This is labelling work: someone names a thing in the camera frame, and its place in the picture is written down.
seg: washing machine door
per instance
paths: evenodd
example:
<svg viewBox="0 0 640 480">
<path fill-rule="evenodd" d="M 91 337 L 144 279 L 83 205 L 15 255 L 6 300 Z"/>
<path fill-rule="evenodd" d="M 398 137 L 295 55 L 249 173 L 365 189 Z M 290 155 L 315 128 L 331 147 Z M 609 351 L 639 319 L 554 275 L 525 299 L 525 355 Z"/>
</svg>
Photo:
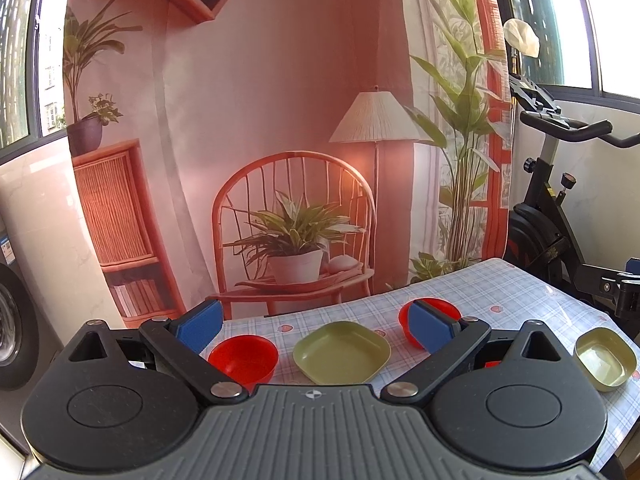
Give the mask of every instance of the washing machine door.
<svg viewBox="0 0 640 480">
<path fill-rule="evenodd" d="M 38 320 L 25 286 L 0 264 L 0 390 L 24 386 L 38 363 Z"/>
</svg>

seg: exercise bike handlebar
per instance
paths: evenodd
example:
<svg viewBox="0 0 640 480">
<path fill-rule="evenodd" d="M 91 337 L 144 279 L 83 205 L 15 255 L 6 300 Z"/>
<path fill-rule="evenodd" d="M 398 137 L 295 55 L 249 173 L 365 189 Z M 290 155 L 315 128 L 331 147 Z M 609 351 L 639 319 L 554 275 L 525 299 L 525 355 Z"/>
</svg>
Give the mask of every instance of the exercise bike handlebar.
<svg viewBox="0 0 640 480">
<path fill-rule="evenodd" d="M 640 144 L 640 134 L 632 135 L 626 139 L 619 139 L 611 135 L 613 126 L 609 121 L 587 124 L 563 117 L 561 120 L 569 126 L 565 128 L 549 119 L 545 118 L 540 112 L 523 110 L 520 113 L 520 120 L 523 124 L 566 142 L 584 142 L 585 140 L 600 138 L 617 148 L 631 148 Z"/>
</svg>

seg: chair backrest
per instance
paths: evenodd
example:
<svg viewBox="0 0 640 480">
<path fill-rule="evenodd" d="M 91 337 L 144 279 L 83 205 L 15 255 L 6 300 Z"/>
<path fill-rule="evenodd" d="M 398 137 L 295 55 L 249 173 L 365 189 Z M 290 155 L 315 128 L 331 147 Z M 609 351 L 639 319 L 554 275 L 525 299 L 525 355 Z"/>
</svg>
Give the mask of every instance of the chair backrest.
<svg viewBox="0 0 640 480">
<path fill-rule="evenodd" d="M 346 235 L 345 244 L 332 244 L 330 255 L 348 254 L 364 268 L 369 262 L 370 234 L 376 211 L 373 194 L 364 177 L 352 166 L 316 152 L 283 152 L 266 156 L 237 171 L 218 192 L 212 210 L 213 249 L 220 292 L 242 280 L 264 275 L 266 266 L 247 264 L 245 253 L 224 244 L 257 232 L 249 224 L 249 211 L 278 212 L 276 191 L 306 205 L 338 203 L 351 223 L 364 229 Z M 227 282 L 227 277 L 234 279 Z"/>
</svg>

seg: lampshade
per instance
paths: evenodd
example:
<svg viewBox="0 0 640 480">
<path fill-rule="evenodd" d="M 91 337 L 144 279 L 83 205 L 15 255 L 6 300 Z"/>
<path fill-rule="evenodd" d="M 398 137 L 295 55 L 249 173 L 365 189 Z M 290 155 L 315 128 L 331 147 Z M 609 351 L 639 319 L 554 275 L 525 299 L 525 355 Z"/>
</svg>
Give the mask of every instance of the lampshade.
<svg viewBox="0 0 640 480">
<path fill-rule="evenodd" d="M 417 126 L 391 92 L 361 92 L 329 142 L 421 139 Z"/>
</svg>

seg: washing machine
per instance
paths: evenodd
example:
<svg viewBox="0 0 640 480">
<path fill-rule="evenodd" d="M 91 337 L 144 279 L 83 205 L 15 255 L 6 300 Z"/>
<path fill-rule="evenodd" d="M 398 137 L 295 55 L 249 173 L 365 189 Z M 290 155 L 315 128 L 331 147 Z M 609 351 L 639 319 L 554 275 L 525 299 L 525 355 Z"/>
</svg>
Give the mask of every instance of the washing machine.
<svg viewBox="0 0 640 480">
<path fill-rule="evenodd" d="M 22 406 L 60 350 L 60 340 L 24 285 L 0 219 L 0 433 L 25 456 Z"/>
</svg>

